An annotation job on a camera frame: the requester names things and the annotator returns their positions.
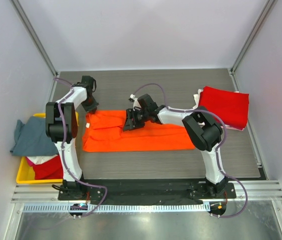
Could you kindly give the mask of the folded red t shirt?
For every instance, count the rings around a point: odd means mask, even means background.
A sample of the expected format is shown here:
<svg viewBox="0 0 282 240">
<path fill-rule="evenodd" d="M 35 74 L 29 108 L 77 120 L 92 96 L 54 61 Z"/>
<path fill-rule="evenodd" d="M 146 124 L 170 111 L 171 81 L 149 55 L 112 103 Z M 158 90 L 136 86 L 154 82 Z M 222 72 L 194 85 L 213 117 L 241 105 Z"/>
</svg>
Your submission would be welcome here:
<svg viewBox="0 0 282 240">
<path fill-rule="evenodd" d="M 245 128 L 249 115 L 249 94 L 205 86 L 198 106 L 216 114 L 225 125 Z"/>
</svg>

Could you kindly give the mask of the left aluminium frame post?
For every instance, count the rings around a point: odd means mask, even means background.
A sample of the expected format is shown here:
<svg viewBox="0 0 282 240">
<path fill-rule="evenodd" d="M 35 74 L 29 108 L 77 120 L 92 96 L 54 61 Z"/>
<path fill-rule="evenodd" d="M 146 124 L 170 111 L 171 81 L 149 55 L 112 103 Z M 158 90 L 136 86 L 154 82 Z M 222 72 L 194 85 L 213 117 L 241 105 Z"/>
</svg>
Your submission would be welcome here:
<svg viewBox="0 0 282 240">
<path fill-rule="evenodd" d="M 46 66 L 52 73 L 54 77 L 58 75 L 58 71 L 54 67 L 51 59 L 48 56 L 42 42 L 39 39 L 34 27 L 32 26 L 24 8 L 22 7 L 19 0 L 10 0 L 11 5 L 13 6 L 16 14 L 18 15 L 19 19 L 21 20 L 23 26 L 25 27 L 28 35 L 30 36 L 32 42 L 34 43 L 36 49 L 38 50 L 39 54 L 41 55 L 43 61 L 45 62 Z"/>
</svg>

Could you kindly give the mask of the folded white t shirt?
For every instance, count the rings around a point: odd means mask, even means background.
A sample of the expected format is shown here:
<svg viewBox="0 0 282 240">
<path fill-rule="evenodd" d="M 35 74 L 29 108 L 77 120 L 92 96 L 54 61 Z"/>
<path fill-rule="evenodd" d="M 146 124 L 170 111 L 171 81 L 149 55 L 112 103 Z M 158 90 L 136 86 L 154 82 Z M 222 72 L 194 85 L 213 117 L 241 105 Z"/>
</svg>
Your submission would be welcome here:
<svg viewBox="0 0 282 240">
<path fill-rule="evenodd" d="M 204 91 L 203 89 L 198 89 L 197 93 L 193 95 L 193 99 L 194 99 L 194 106 L 193 106 L 193 109 L 196 109 L 196 108 L 199 106 L 201 93 L 202 93 L 203 91 Z"/>
</svg>

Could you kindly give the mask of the yellow plastic bin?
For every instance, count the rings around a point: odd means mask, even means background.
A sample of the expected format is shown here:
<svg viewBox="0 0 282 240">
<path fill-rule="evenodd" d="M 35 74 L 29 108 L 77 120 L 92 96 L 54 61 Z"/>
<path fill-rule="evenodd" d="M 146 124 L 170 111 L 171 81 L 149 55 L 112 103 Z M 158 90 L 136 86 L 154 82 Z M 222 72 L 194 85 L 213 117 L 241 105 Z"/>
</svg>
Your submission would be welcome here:
<svg viewBox="0 0 282 240">
<path fill-rule="evenodd" d="M 32 117 L 45 118 L 45 113 L 35 113 Z M 35 180 L 35 172 L 33 166 L 29 166 L 26 160 L 26 156 L 20 156 L 21 162 L 17 171 L 16 182 L 18 184 L 50 184 L 61 183 L 63 179 L 46 179 Z"/>
</svg>

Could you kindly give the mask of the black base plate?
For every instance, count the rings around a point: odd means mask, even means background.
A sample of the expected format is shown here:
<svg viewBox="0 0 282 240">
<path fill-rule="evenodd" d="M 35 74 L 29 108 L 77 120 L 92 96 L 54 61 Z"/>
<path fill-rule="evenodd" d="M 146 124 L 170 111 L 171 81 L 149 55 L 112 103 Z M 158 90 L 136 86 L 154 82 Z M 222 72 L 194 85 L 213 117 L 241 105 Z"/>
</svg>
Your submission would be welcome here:
<svg viewBox="0 0 282 240">
<path fill-rule="evenodd" d="M 89 201 L 96 205 L 117 206 L 159 206 L 159 205 L 198 205 L 212 199 L 235 199 L 237 197 L 233 183 L 227 183 L 219 193 L 213 193 L 203 178 L 159 178 L 159 179 L 89 179 L 92 186 L 71 186 L 69 188 L 53 184 L 59 191 L 60 201 Z"/>
</svg>

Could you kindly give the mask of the orange t shirt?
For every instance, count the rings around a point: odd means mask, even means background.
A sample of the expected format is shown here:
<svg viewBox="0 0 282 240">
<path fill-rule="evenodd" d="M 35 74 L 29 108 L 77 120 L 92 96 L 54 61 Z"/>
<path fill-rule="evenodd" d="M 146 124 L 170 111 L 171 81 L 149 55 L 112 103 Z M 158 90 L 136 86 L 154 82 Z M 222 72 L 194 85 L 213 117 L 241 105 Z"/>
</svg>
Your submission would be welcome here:
<svg viewBox="0 0 282 240">
<path fill-rule="evenodd" d="M 184 127 L 150 121 L 140 129 L 123 131 L 124 110 L 97 110 L 85 115 L 82 150 L 89 153 L 194 150 Z"/>
</svg>

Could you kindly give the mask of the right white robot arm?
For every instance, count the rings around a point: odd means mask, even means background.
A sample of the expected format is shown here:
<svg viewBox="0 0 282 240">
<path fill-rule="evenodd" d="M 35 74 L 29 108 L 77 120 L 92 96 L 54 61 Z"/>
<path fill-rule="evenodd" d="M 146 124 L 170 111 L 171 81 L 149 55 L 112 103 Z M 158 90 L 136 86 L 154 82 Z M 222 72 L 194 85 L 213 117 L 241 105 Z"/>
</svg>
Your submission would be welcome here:
<svg viewBox="0 0 282 240">
<path fill-rule="evenodd" d="M 203 157 L 207 194 L 212 198 L 218 198 L 224 193 L 228 178 L 220 154 L 223 130 L 211 112 L 203 106 L 195 109 L 158 106 L 149 94 L 138 98 L 132 94 L 129 101 L 133 105 L 126 110 L 123 131 L 143 128 L 148 121 L 185 127 L 189 139 Z"/>
</svg>

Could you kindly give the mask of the right aluminium frame post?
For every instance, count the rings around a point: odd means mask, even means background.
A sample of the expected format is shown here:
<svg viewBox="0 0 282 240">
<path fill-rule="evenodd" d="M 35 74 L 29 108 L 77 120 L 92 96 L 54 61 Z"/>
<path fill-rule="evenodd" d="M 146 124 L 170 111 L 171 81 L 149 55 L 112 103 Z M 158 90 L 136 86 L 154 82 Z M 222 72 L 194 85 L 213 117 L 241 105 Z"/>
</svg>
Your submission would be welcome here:
<svg viewBox="0 0 282 240">
<path fill-rule="evenodd" d="M 262 29 L 262 26 L 266 22 L 268 16 L 270 15 L 271 11 L 273 10 L 274 6 L 276 5 L 277 0 L 266 0 L 264 6 L 261 9 L 247 39 L 245 40 L 237 58 L 234 61 L 234 64 L 231 68 L 228 69 L 229 74 L 231 76 L 234 75 L 236 70 L 238 69 L 239 65 L 241 64 L 243 58 L 245 57 L 246 53 L 248 52 L 249 48 L 253 44 L 254 40 L 256 39 L 258 33 Z"/>
</svg>

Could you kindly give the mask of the red shirt in bin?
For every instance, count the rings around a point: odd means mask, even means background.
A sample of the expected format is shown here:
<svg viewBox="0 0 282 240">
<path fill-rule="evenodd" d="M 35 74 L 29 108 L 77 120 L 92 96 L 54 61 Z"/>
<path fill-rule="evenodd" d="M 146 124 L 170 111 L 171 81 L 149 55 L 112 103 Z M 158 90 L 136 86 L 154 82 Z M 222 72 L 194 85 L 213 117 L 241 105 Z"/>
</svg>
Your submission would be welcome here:
<svg viewBox="0 0 282 240">
<path fill-rule="evenodd" d="M 51 180 L 63 178 L 63 166 L 59 155 L 42 164 L 32 166 L 35 180 Z"/>
</svg>

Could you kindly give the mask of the aluminium frame post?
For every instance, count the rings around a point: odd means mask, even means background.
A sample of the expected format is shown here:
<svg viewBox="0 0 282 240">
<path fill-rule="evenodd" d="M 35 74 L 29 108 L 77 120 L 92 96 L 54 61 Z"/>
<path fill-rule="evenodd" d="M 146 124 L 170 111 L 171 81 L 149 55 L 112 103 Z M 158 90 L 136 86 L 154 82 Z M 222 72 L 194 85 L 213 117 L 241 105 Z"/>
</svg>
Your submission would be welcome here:
<svg viewBox="0 0 282 240">
<path fill-rule="evenodd" d="M 277 0 L 266 0 L 264 6 L 261 9 L 247 39 L 245 40 L 237 58 L 234 61 L 234 64 L 231 68 L 228 69 L 229 74 L 231 76 L 234 75 L 236 70 L 238 69 L 239 65 L 241 64 L 243 58 L 245 57 L 246 53 L 248 52 L 249 48 L 253 44 L 254 40 L 256 39 L 258 33 L 262 29 L 262 26 L 266 22 L 268 16 L 270 15 L 271 11 L 273 10 L 274 6 L 276 5 Z"/>
<path fill-rule="evenodd" d="M 13 6 L 16 14 L 18 15 L 19 19 L 21 20 L 23 26 L 25 27 L 28 35 L 30 36 L 32 42 L 34 43 L 36 49 L 38 50 L 39 54 L 41 55 L 43 61 L 45 62 L 46 66 L 52 73 L 54 77 L 58 75 L 58 71 L 54 67 L 51 59 L 48 56 L 42 42 L 39 39 L 34 27 L 32 26 L 24 8 L 22 7 L 19 0 L 10 0 L 11 5 Z"/>
</svg>

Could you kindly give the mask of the grey blue t shirt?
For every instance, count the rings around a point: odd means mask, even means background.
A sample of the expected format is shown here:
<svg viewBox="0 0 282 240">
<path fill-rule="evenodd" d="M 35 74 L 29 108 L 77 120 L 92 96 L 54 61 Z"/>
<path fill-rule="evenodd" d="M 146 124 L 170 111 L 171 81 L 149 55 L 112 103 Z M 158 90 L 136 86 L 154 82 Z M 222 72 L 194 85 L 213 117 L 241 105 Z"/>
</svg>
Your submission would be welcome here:
<svg viewBox="0 0 282 240">
<path fill-rule="evenodd" d="M 10 153 L 19 157 L 54 156 L 58 150 L 46 135 L 46 120 L 31 116 L 26 124 L 17 120 L 14 130 L 14 146 Z"/>
</svg>

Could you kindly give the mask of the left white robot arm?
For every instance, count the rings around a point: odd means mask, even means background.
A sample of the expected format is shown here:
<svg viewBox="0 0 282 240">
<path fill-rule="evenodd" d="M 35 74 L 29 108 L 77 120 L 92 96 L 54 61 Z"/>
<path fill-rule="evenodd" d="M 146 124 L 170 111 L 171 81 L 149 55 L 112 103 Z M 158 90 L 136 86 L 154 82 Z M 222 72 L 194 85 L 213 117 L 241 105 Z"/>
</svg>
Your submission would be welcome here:
<svg viewBox="0 0 282 240">
<path fill-rule="evenodd" d="M 82 106 L 87 113 L 96 112 L 99 103 L 93 93 L 97 89 L 97 82 L 89 75 L 82 76 L 77 83 L 60 77 L 53 80 L 69 87 L 69 92 L 59 100 L 46 104 L 45 132 L 55 144 L 62 164 L 63 178 L 59 191 L 81 200 L 87 195 L 87 187 L 83 183 L 84 175 L 76 151 L 79 130 L 76 110 Z"/>
</svg>

